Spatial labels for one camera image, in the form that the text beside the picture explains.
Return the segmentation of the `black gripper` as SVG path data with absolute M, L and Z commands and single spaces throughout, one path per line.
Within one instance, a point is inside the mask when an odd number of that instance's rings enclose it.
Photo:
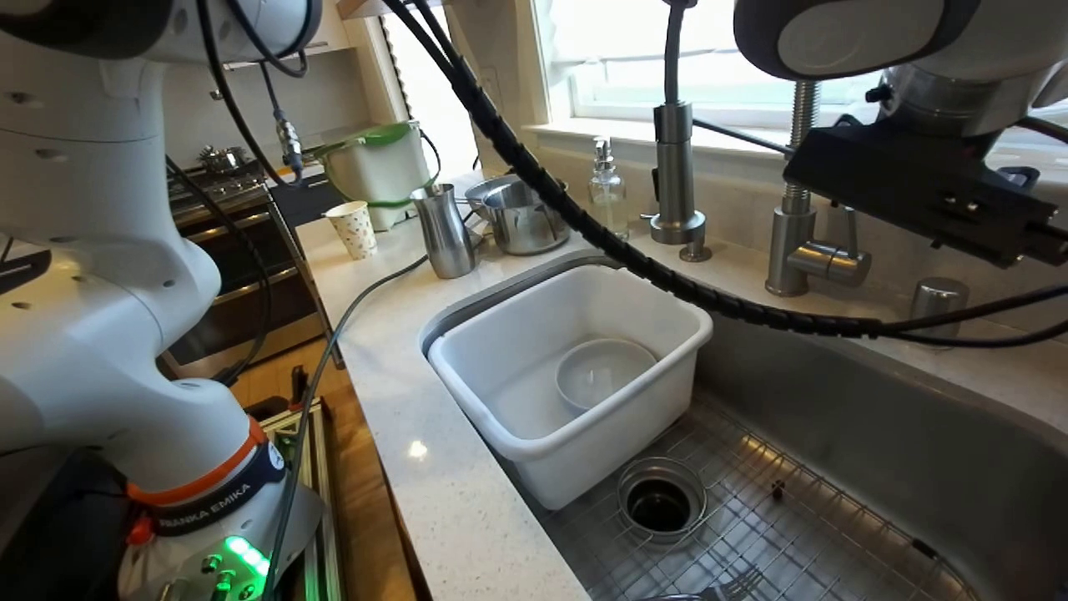
M 1055 204 L 989 169 L 966 140 L 838 121 L 797 142 L 785 178 L 995 267 L 1068 260 Z

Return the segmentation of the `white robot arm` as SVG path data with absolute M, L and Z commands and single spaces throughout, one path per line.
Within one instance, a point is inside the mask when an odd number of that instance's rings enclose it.
M 162 69 L 227 56 L 290 56 L 320 0 L 0 0 L 0 158 L 14 198 L 4 230 L 53 248 L 86 278 L 93 320 L 145 320 L 163 350 L 221 286 L 214 260 L 169 217 Z M 978 159 L 978 142 L 1061 94 L 1064 0 L 738 0 L 736 37 L 765 74 L 831 79 L 893 69 L 893 110 L 872 128 L 810 134 L 788 178 L 889 222 L 1010 262 L 1059 262 L 1053 207 Z M 50 369 L 67 320 L 40 320 L 4 369 L 23 427 L 80 433 L 92 401 L 128 415 L 117 466 L 140 507 L 189 504 L 237 482 L 255 420 L 217 384 L 169 384 L 124 361 L 98 390 Z

